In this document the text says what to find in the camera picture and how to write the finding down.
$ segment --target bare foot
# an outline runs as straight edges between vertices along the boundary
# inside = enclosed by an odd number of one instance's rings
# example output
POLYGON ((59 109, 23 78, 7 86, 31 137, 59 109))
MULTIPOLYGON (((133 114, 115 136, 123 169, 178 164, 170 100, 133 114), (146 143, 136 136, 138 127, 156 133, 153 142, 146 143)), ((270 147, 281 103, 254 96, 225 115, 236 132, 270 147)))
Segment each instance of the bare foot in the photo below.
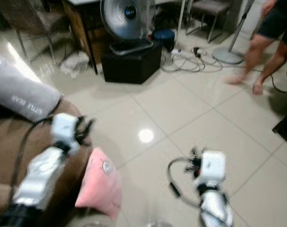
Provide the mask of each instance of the bare foot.
POLYGON ((227 84, 233 84, 238 85, 241 84, 244 80, 246 80, 246 77, 244 76, 238 76, 238 77, 231 77, 225 80, 227 84))
POLYGON ((253 84, 253 94, 256 96, 261 96, 263 93, 262 88, 262 81, 260 79, 257 79, 253 84))

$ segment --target chair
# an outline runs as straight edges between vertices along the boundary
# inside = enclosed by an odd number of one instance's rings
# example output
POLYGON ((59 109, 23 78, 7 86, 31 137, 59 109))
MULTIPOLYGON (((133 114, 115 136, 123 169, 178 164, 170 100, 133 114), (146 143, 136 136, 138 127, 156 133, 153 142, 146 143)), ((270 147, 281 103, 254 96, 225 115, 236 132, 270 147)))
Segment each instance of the chair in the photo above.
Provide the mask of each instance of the chair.
POLYGON ((204 19, 205 19, 205 15, 211 15, 214 16, 214 21, 208 36, 208 43, 211 42, 213 39, 215 39, 216 37, 218 37, 219 35, 222 34, 222 31, 224 29, 224 26, 226 24, 228 15, 229 15, 229 10, 232 6, 233 0, 198 0, 195 1, 192 4, 192 9, 190 12, 190 15, 188 17, 188 23, 187 23, 187 28, 186 28, 186 35, 197 31, 198 29, 201 29, 201 27, 203 26, 204 23, 204 19), (198 13, 198 14, 202 14, 202 19, 201 19, 201 24, 199 27, 195 28, 194 30, 188 32, 189 29, 189 25, 190 25, 190 20, 192 18, 193 12, 198 13), (222 27, 222 31, 217 34, 216 36, 212 37, 214 28, 215 28, 215 24, 216 21, 218 19, 219 16, 226 14, 226 18, 225 18, 225 22, 224 22, 224 26, 222 27))
POLYGON ((27 61, 30 59, 27 56, 20 32, 47 37, 51 56, 56 64, 51 35, 69 30, 69 20, 64 14, 45 12, 40 0, 0 0, 0 12, 16 30, 27 61))

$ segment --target person's leg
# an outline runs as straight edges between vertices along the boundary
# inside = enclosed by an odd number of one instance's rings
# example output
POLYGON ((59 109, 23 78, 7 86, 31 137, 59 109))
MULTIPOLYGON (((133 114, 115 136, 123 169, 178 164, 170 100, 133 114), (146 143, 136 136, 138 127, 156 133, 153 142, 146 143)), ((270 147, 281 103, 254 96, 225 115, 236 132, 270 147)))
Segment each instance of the person's leg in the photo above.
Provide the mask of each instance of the person's leg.
POLYGON ((247 51, 244 60, 246 65, 238 77, 230 79, 228 81, 231 84, 239 84, 242 83, 244 80, 247 79, 248 74, 250 73, 251 69, 259 64, 261 61, 262 54, 265 52, 265 49, 273 43, 274 39, 266 38, 262 35, 256 34, 254 35, 249 50, 247 51))
POLYGON ((266 78, 276 72, 287 61, 287 45, 280 42, 276 53, 265 64, 262 74, 256 79, 253 85, 253 94, 262 95, 262 84, 266 78))

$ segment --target white tile floor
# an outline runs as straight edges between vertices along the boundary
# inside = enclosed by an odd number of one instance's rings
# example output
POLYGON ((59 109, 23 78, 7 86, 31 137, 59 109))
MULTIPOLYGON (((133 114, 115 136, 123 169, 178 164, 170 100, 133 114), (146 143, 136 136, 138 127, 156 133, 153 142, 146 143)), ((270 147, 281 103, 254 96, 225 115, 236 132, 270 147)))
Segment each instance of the white tile floor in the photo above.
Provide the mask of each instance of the white tile floor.
MULTIPOLYGON (((14 33, 0 33, 0 39, 4 35, 22 56, 14 33)), ((58 61, 68 37, 55 38, 58 61)), ((182 35, 180 40, 189 49, 200 45, 211 53, 227 46, 231 38, 210 45, 195 35, 182 35)), ((239 38, 235 49, 244 52, 247 45, 248 40, 239 38)), ((267 56, 276 46, 267 50, 267 56)), ((230 195, 236 227, 287 227, 287 143, 271 131, 287 113, 287 95, 276 92, 270 80, 264 95, 256 97, 251 84, 258 73, 234 87, 223 82, 235 72, 231 68, 208 74, 160 70, 138 86, 106 83, 102 73, 96 76, 91 68, 71 79, 52 64, 46 40, 28 41, 26 48, 29 56, 42 52, 30 67, 43 82, 63 92, 84 114, 97 118, 94 144, 102 147, 123 178, 118 227, 144 226, 153 218, 176 227, 198 226, 198 211, 174 199, 166 180, 167 164, 194 146, 226 154, 224 189, 230 195)), ((287 64, 275 75, 275 83, 285 90, 286 69, 287 64)), ((182 168, 174 169, 174 177, 187 195, 198 200, 182 168)))

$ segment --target electric fan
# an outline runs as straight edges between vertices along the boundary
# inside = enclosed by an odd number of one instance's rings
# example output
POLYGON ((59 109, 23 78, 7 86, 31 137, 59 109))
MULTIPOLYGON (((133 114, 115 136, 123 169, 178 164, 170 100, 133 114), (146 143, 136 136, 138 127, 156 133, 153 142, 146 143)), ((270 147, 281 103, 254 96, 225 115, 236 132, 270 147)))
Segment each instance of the electric fan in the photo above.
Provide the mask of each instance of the electric fan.
POLYGON ((100 12, 106 29, 120 42, 110 46, 116 55, 125 55, 153 46, 148 40, 155 14, 154 0, 101 0, 100 12))

